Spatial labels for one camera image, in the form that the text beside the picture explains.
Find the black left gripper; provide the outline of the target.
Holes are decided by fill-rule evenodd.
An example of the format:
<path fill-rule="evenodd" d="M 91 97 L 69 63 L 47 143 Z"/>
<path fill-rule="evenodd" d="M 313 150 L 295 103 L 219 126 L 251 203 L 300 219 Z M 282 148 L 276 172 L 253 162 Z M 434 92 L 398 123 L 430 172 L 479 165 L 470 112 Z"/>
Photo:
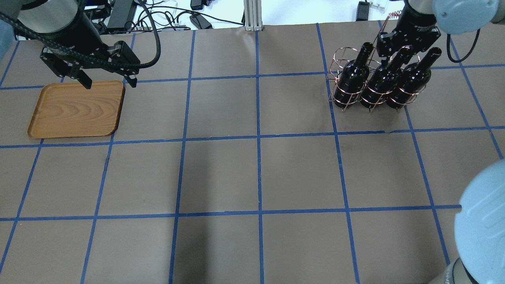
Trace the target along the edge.
<path fill-rule="evenodd" d="M 88 54 L 68 47 L 69 52 L 56 47 L 43 47 L 40 59 L 58 77 L 77 79 L 81 85 L 90 90 L 92 79 L 86 74 L 87 69 L 103 69 L 127 78 L 127 83 L 137 87 L 137 74 L 140 70 L 140 59 L 128 44 L 119 40 L 113 45 L 101 44 L 93 47 Z"/>

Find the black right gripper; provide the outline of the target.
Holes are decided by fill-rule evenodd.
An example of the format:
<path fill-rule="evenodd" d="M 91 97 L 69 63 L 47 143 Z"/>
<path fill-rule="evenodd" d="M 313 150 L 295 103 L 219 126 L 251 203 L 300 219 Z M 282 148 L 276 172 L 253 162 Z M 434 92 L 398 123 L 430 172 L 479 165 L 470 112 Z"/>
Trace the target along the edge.
<path fill-rule="evenodd" d="M 420 52 L 426 52 L 440 38 L 440 29 L 434 16 L 401 16 L 395 29 L 385 32 L 384 22 L 377 36 L 377 54 L 381 59 L 380 69 L 390 69 L 392 55 L 402 47 L 409 46 L 413 55 L 410 64 L 421 61 Z"/>

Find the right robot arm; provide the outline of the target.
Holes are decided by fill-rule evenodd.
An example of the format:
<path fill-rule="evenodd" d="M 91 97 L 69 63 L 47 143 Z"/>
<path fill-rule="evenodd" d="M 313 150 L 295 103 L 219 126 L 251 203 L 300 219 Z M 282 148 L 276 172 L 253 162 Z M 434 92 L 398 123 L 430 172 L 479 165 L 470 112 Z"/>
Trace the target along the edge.
<path fill-rule="evenodd" d="M 381 58 L 407 50 L 408 56 L 424 52 L 420 62 L 407 64 L 393 93 L 391 108 L 402 108 L 430 79 L 431 66 L 442 51 L 434 47 L 441 31 L 452 35 L 475 31 L 488 23 L 504 24 L 503 0 L 406 0 L 397 26 L 377 36 Z M 460 198 L 461 211 L 454 221 L 457 260 L 432 280 L 433 284 L 504 283 L 504 160 L 477 174 Z"/>

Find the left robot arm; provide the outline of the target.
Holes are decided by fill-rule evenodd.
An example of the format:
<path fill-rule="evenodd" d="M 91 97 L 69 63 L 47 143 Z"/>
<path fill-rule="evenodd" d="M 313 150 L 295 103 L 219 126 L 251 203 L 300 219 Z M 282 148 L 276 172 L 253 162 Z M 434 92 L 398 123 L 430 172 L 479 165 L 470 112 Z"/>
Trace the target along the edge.
<path fill-rule="evenodd" d="M 77 80 L 86 89 L 86 69 L 104 69 L 124 76 L 135 88 L 139 58 L 124 41 L 106 45 L 77 0 L 2 0 L 1 13 L 37 35 L 58 43 L 44 45 L 40 59 L 59 77 Z"/>

